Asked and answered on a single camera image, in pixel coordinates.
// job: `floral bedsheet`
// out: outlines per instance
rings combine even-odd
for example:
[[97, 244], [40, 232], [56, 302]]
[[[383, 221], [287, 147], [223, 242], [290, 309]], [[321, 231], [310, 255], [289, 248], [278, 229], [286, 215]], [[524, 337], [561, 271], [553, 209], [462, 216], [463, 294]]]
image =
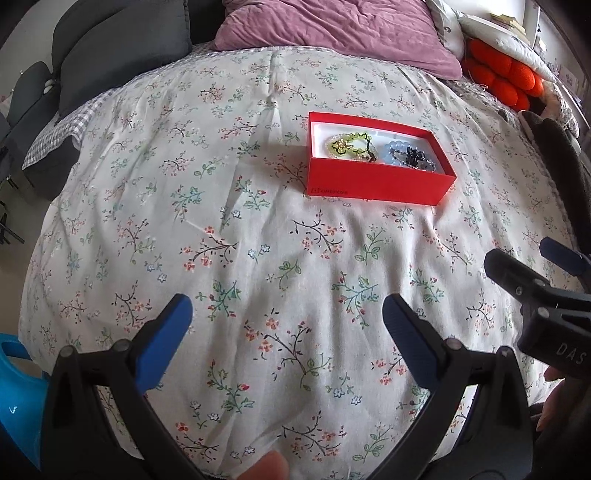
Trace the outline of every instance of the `floral bedsheet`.
[[[310, 111], [430, 129], [457, 182], [437, 207], [307, 197]], [[295, 480], [364, 478], [428, 397], [382, 324], [386, 295], [493, 351], [521, 317], [486, 252], [577, 286], [538, 252], [546, 235], [571, 245], [540, 165], [492, 108], [412, 67], [308, 47], [191, 55], [91, 120], [31, 259], [20, 339], [51, 371], [65, 344], [108, 348], [185, 293], [193, 323], [149, 400], [186, 454], [217, 476], [276, 449]], [[530, 401], [545, 398], [543, 366], [518, 355]]]

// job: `screw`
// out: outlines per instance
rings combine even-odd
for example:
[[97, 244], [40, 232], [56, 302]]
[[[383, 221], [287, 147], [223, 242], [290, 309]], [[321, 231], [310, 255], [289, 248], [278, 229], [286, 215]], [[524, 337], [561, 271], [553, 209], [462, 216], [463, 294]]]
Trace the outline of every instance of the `screw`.
[[71, 345], [66, 345], [64, 348], [60, 350], [60, 356], [63, 358], [68, 358], [70, 355], [74, 353], [74, 347]]
[[550, 312], [546, 307], [538, 308], [538, 315], [540, 315], [543, 319], [546, 320], [550, 318]]
[[113, 344], [113, 350], [115, 350], [115, 352], [125, 352], [129, 349], [130, 345], [131, 342], [127, 338], [122, 338]]
[[445, 343], [452, 350], [459, 350], [463, 346], [461, 341], [454, 337], [449, 337], [445, 340]]

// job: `jewelry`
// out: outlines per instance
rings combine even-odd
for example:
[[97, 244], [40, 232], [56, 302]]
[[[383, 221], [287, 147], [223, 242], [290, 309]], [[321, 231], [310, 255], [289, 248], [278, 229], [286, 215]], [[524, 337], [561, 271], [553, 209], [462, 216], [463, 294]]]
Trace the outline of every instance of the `jewelry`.
[[387, 165], [409, 167], [416, 170], [435, 171], [433, 160], [427, 158], [424, 151], [411, 147], [410, 143], [396, 140], [385, 145], [381, 158]]
[[[366, 144], [365, 148], [356, 148], [353, 143], [356, 140], [363, 141]], [[373, 163], [378, 159], [375, 155], [375, 148], [371, 143], [371, 137], [365, 132], [335, 135], [328, 139], [326, 150], [328, 150], [331, 158], [340, 158], [344, 155], [350, 155], [352, 157], [351, 160], [367, 161], [370, 163]]]

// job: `finger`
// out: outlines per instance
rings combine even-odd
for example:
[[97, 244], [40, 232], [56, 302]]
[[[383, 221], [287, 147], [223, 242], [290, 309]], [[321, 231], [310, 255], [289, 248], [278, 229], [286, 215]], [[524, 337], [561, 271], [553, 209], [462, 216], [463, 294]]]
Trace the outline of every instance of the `finger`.
[[544, 380], [546, 380], [547, 382], [553, 382], [554, 380], [559, 380], [564, 377], [565, 374], [555, 367], [548, 367], [544, 372]]
[[536, 431], [541, 432], [546, 428], [552, 417], [556, 414], [556, 411], [559, 407], [559, 400], [560, 400], [560, 391], [564, 388], [564, 380], [559, 383], [558, 387], [556, 387], [550, 395], [548, 399], [544, 402], [544, 407], [542, 408], [542, 415], [538, 420], [538, 424], [536, 426]]
[[289, 480], [290, 468], [285, 457], [274, 450], [238, 477], [238, 480]]

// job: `pink pillow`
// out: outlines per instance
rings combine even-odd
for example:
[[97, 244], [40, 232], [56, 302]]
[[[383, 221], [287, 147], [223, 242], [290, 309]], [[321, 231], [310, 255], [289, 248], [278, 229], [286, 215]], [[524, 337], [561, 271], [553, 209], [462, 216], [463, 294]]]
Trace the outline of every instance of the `pink pillow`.
[[305, 45], [397, 61], [455, 80], [462, 68], [423, 0], [223, 0], [213, 48]]

